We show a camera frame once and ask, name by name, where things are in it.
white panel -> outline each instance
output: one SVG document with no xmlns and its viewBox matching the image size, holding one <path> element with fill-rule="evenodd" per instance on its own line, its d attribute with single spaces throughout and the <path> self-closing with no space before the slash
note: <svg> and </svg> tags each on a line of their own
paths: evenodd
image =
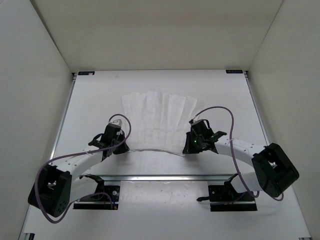
<svg viewBox="0 0 320 240">
<path fill-rule="evenodd" d="M 281 0 L 33 0 L 72 71 L 247 70 Z"/>
<path fill-rule="evenodd" d="M 71 79 L 31 3 L 0 3 L 0 239 L 19 237 L 27 198 L 37 168 L 49 157 Z"/>
<path fill-rule="evenodd" d="M 224 70 L 107 71 L 78 76 L 56 155 L 81 150 L 103 132 L 109 117 L 122 113 L 121 95 L 148 90 L 190 95 L 206 105 L 234 112 L 234 136 L 265 144 L 265 139 L 243 74 Z M 214 131 L 229 131 L 224 110 L 203 115 Z M 244 163 L 243 172 L 252 171 Z M 133 152 L 112 156 L 91 169 L 95 174 L 225 174 L 235 172 L 232 160 L 212 152 L 181 157 L 166 152 Z M 25 232 L 35 239 L 180 240 L 180 239 L 298 239 L 309 237 L 292 188 L 276 202 L 266 194 L 257 200 L 257 212 L 210 212 L 206 182 L 122 182 L 118 211 L 70 210 L 60 224 L 45 221 L 30 208 Z"/>
<path fill-rule="evenodd" d="M 271 139 L 300 172 L 294 187 L 315 239 L 320 239 L 319 13 L 319 1 L 285 1 L 249 71 Z"/>
</svg>

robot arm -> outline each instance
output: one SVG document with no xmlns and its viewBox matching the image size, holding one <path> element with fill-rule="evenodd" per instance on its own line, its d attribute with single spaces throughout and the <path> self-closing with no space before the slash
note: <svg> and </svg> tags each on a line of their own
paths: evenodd
<svg viewBox="0 0 320 240">
<path fill-rule="evenodd" d="M 184 154 L 197 154 L 210 150 L 217 154 L 232 157 L 230 141 L 236 159 L 249 164 L 255 172 L 241 174 L 251 191 L 264 191 L 271 197 L 278 197 L 299 178 L 299 173 L 282 148 L 275 143 L 261 146 L 238 139 L 230 139 L 225 132 L 216 133 L 209 121 L 201 119 L 190 121 Z M 237 193 L 246 192 L 239 175 L 233 176 L 229 183 Z"/>
<path fill-rule="evenodd" d="M 104 181 L 98 176 L 82 175 L 90 167 L 101 163 L 112 154 L 122 154 L 129 151 L 125 142 L 121 144 L 125 139 L 121 126 L 120 119 L 110 122 L 104 133 L 98 134 L 89 142 L 89 147 L 83 150 L 86 154 L 62 158 L 44 167 L 38 178 L 38 189 L 46 213 L 53 217 L 59 217 L 70 202 L 94 193 L 99 185 L 104 184 Z M 105 149 L 118 144 L 121 145 L 117 148 L 90 153 L 92 150 Z M 39 208 L 35 186 L 29 194 L 28 203 Z"/>
</svg>

white cloth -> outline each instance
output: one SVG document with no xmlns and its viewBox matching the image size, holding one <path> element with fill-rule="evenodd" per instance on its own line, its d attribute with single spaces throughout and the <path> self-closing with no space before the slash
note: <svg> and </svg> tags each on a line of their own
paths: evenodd
<svg viewBox="0 0 320 240">
<path fill-rule="evenodd" d="M 148 91 L 122 96 L 124 114 L 131 122 L 131 135 L 126 141 L 130 151 L 165 151 L 183 156 L 189 121 L 204 103 L 190 96 Z"/>
</svg>

white wall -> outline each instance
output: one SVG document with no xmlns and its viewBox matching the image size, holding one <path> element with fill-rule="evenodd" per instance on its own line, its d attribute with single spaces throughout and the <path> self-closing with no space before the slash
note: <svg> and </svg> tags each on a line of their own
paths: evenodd
<svg viewBox="0 0 320 240">
<path fill-rule="evenodd" d="M 28 0 L 0 0 L 0 239 L 19 237 L 72 75 Z"/>
<path fill-rule="evenodd" d="M 31 0 L 72 71 L 244 69 L 282 0 Z"/>
<path fill-rule="evenodd" d="M 271 139 L 300 172 L 294 184 L 320 239 L 320 1 L 285 0 L 249 70 Z"/>
</svg>

wrinkled fabric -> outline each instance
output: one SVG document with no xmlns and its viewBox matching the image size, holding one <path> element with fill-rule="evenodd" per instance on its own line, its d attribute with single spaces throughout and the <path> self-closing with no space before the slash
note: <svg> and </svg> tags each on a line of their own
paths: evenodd
<svg viewBox="0 0 320 240">
<path fill-rule="evenodd" d="M 126 141 L 130 151 L 165 151 L 183 156 L 189 121 L 205 104 L 190 96 L 148 91 L 121 98 L 124 114 L 132 130 Z M 129 125 L 124 125 L 128 132 Z"/>
</svg>

